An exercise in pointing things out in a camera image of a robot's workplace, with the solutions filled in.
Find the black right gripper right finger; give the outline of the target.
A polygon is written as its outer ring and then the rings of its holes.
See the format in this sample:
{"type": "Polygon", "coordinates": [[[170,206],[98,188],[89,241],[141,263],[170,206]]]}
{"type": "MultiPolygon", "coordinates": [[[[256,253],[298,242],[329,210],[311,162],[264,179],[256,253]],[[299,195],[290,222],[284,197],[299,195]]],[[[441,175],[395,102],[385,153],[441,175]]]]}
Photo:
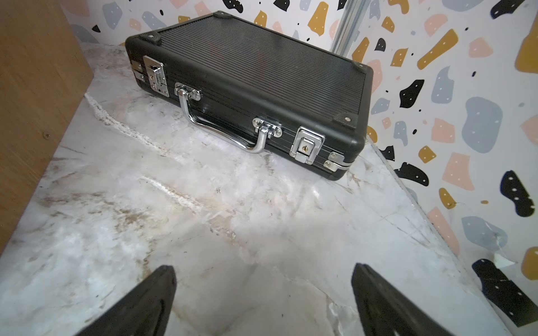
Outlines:
{"type": "Polygon", "coordinates": [[[365,335],[450,335],[372,267],[357,263],[351,279],[365,335]]]}

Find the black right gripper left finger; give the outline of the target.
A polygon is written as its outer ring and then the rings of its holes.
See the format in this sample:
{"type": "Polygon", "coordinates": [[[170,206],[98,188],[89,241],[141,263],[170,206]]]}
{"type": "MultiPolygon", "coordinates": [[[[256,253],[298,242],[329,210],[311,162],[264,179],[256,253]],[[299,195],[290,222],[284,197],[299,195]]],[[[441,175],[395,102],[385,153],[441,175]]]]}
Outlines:
{"type": "Polygon", "coordinates": [[[177,278],[162,265],[79,335],[164,335],[172,310],[177,278]]]}

